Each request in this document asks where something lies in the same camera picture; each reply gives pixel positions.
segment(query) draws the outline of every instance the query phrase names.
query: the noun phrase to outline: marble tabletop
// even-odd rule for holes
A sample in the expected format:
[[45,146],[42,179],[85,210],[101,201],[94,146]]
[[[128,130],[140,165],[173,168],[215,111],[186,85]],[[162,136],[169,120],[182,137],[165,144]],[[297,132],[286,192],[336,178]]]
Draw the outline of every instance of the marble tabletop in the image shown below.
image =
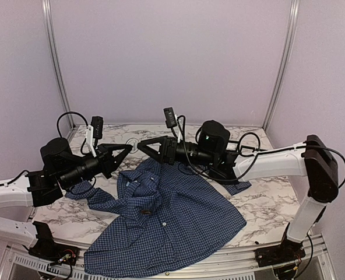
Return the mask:
[[[187,141],[194,141],[198,128],[198,125],[186,126]],[[272,148],[261,128],[226,128],[231,132],[231,139],[238,139],[243,133],[253,131],[260,137],[261,148]],[[165,135],[171,136],[171,131],[165,125],[105,125],[103,139],[99,143],[124,144],[131,138],[144,140]],[[80,146],[84,136],[85,127],[80,126],[71,140],[71,148],[76,155],[80,155]],[[244,145],[256,146],[256,139],[251,136],[246,137]],[[100,174],[96,176],[96,187],[102,188],[117,198],[118,172],[133,170],[145,159],[147,155],[141,151],[130,153],[120,168],[113,172],[112,178],[107,180]],[[286,177],[251,180],[252,187],[233,196],[216,182],[210,181],[210,183],[240,211],[247,221],[246,227],[225,247],[281,240],[286,225],[292,220],[299,206],[295,192]],[[39,207],[34,220],[47,223],[57,239],[90,245],[117,216],[113,213],[90,210],[86,201],[74,201],[63,197],[51,205]]]

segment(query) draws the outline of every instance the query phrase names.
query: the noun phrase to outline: cloth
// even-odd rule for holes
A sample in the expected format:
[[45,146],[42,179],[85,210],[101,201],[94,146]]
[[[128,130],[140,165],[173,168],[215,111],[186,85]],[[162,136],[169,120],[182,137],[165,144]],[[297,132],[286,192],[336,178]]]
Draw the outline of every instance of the cloth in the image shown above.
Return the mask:
[[246,225],[206,180],[182,174],[178,164],[147,159],[134,171],[120,172],[118,199],[88,182],[73,190],[89,191],[66,196],[120,214],[85,252],[89,274],[149,277],[178,270],[207,258]]

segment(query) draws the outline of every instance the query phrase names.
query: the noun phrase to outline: garment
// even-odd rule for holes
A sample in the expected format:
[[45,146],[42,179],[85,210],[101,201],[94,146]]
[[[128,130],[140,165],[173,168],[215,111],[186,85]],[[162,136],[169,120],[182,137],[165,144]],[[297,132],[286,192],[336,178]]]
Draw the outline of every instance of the garment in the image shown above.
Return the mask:
[[[74,193],[89,187],[84,182]],[[66,195],[87,198],[90,209],[120,214],[85,252],[89,274],[149,277],[178,270],[210,256],[246,225],[206,180],[182,174],[178,164],[147,159],[120,172],[117,189],[118,199],[100,188]]]

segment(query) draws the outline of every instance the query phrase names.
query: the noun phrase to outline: folded fabric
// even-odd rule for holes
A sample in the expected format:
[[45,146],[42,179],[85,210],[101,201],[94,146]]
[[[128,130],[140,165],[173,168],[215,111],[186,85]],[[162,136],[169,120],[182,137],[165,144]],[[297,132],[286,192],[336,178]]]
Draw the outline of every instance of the folded fabric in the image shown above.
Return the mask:
[[87,198],[90,209],[120,214],[85,252],[87,273],[120,278],[178,270],[207,258],[246,225],[206,180],[179,169],[147,159],[119,173],[118,199],[88,182],[73,188],[79,195],[66,194]]

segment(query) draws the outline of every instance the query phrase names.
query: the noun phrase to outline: white backdrop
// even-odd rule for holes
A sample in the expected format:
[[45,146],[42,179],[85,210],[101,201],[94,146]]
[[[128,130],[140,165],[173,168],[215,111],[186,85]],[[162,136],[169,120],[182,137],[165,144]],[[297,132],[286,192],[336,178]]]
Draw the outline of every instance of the white backdrop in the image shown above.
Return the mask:
[[261,126],[290,1],[51,1],[72,110],[107,123]]

